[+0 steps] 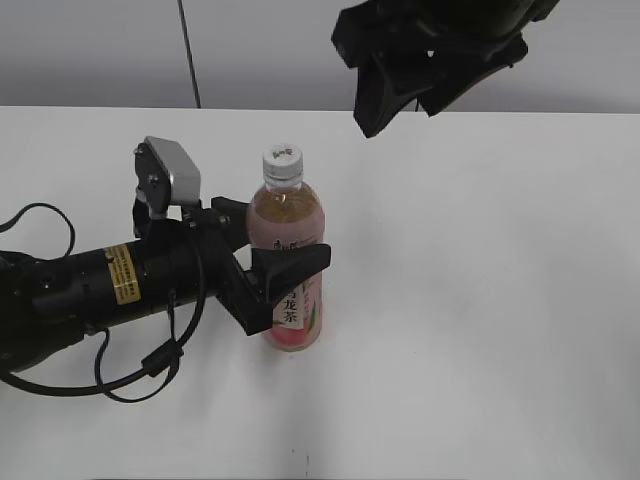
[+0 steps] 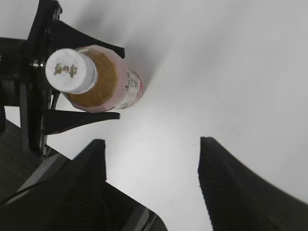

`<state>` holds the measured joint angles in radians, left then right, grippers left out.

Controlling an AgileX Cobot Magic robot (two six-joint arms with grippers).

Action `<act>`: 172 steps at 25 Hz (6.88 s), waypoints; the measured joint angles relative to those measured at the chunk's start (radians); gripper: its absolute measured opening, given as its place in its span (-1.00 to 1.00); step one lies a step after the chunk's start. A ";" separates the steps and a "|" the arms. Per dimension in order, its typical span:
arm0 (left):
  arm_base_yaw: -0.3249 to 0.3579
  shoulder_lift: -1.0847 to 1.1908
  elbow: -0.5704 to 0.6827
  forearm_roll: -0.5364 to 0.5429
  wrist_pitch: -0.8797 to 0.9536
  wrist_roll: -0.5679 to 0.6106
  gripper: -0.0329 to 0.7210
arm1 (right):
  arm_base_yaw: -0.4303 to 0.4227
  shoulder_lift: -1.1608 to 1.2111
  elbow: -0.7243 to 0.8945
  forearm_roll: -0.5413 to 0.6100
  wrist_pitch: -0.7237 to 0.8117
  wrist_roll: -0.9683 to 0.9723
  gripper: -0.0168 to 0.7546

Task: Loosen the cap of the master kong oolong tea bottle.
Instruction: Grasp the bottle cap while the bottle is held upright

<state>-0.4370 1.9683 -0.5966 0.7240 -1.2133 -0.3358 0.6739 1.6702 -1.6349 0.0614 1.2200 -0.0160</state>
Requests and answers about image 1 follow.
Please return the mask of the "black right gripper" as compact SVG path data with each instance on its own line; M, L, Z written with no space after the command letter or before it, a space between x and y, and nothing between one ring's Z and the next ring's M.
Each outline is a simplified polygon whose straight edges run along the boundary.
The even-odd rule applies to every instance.
M522 29L527 11L526 1L365 1L340 11L331 41L349 68L381 52L488 57ZM354 119L364 136L373 138L417 97L424 111L435 116L519 61L519 51L507 50L488 60L455 58L439 70L428 90L430 73L423 62L390 53L372 55L357 68Z

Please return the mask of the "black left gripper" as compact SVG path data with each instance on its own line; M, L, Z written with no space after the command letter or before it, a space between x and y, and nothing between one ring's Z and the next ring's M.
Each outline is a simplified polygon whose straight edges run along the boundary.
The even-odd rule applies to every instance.
M211 199L210 208L187 210L183 220L153 220L147 207L133 209L136 241L132 258L141 298L152 312L169 304L216 298L246 334L272 326L273 307L331 263L331 247L314 244L289 250L251 250L251 271L234 253L250 243L249 204L226 197Z

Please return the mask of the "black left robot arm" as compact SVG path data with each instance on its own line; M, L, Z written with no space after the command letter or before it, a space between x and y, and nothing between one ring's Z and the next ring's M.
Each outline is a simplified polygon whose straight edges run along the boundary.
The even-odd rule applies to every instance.
M2 253L2 369L26 370L102 328L200 295L216 298L247 335L269 330L276 305L329 266L331 248L253 248L244 270L235 253L249 243L247 210L217 197L181 220L147 220L128 243L53 260Z

